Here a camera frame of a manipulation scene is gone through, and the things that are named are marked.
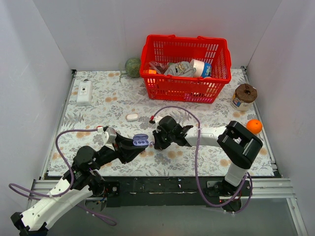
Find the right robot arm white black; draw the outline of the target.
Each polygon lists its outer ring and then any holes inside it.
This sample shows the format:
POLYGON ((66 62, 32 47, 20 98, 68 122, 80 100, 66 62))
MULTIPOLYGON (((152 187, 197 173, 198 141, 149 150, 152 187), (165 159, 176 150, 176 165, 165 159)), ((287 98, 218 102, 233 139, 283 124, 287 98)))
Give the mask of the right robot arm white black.
POLYGON ((217 128, 198 128, 192 125, 181 126, 171 116, 151 117, 155 125, 154 148, 164 150, 172 143, 182 147, 220 147, 231 161, 222 182, 214 185, 213 191, 222 196, 234 195, 241 189, 241 181, 251 168, 260 152, 263 142, 237 121, 217 128))

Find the purple earbud charging case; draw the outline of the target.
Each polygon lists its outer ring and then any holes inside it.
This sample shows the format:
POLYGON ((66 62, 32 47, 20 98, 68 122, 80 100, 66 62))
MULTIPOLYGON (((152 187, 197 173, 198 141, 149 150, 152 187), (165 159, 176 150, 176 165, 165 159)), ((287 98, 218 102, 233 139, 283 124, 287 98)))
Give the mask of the purple earbud charging case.
POLYGON ((147 134, 136 134, 132 138, 132 143, 134 146, 148 146, 150 143, 148 141, 149 136, 147 134))

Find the white earbud charging case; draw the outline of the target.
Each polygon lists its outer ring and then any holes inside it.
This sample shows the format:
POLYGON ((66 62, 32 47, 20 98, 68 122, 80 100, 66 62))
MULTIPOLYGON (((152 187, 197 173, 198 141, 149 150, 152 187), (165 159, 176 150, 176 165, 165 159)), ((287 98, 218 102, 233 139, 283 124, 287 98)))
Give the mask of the white earbud charging case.
POLYGON ((128 114, 128 115, 126 116, 126 120, 127 120, 128 122, 136 121, 136 120, 138 120, 138 119, 139 119, 139 115, 138 115, 138 114, 128 114))

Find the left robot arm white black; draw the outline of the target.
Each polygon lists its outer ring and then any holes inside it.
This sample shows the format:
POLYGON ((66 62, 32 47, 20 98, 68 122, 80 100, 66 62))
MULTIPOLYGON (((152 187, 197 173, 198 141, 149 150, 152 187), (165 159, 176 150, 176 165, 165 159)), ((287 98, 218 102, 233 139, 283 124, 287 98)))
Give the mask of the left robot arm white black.
POLYGON ((103 136, 104 146, 100 150, 80 147, 68 171, 47 194, 32 192, 31 197, 40 196, 40 200, 24 212, 12 214, 11 221, 21 236, 45 236, 78 203, 91 196, 104 202, 118 193, 114 188, 119 186, 107 182, 98 170, 116 159, 123 164, 131 162, 149 146, 149 141, 125 138, 112 128, 104 131, 103 136))

